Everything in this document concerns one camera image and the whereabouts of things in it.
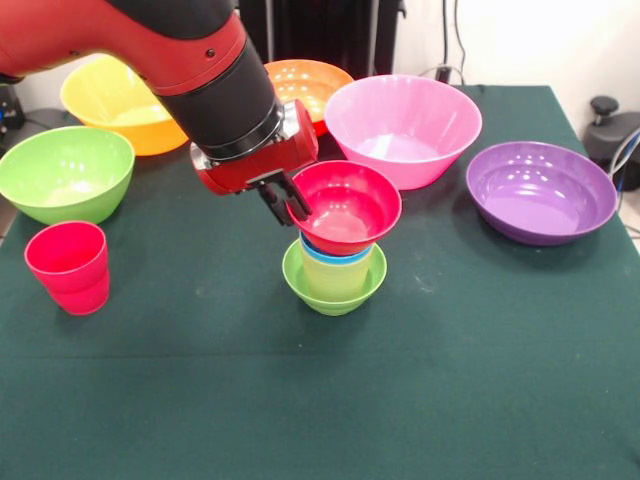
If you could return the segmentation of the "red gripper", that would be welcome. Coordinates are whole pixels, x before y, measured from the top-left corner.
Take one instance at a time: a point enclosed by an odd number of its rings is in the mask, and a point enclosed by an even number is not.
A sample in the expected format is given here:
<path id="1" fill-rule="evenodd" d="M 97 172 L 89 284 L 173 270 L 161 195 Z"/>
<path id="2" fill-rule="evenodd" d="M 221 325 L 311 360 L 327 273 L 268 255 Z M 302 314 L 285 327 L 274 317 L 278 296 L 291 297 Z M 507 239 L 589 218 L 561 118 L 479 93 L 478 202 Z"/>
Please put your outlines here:
<path id="1" fill-rule="evenodd" d="M 209 190 L 229 195 L 257 187 L 262 201 L 286 227 L 294 225 L 293 219 L 307 220 L 312 213 L 287 173 L 315 162 L 318 151 L 313 122 L 299 100 L 276 101 L 261 125 L 225 148 L 207 153 L 190 145 L 195 172 Z M 284 192 L 283 199 L 269 186 L 271 182 Z"/>

